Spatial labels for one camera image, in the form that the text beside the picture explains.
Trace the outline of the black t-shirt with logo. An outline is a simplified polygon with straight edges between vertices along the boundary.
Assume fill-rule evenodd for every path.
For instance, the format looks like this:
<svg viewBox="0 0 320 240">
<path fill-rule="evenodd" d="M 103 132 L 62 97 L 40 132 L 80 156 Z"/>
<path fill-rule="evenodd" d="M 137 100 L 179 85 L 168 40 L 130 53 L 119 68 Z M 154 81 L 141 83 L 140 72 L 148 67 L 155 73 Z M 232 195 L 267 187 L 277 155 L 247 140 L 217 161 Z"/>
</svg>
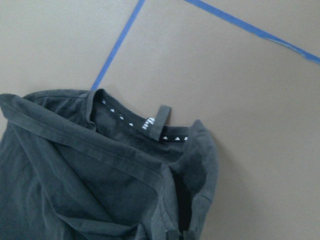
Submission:
<svg viewBox="0 0 320 240">
<path fill-rule="evenodd" d="M 218 177 L 217 148 L 170 107 L 136 115 L 104 89 L 4 93 L 3 240 L 198 240 Z"/>
</svg>

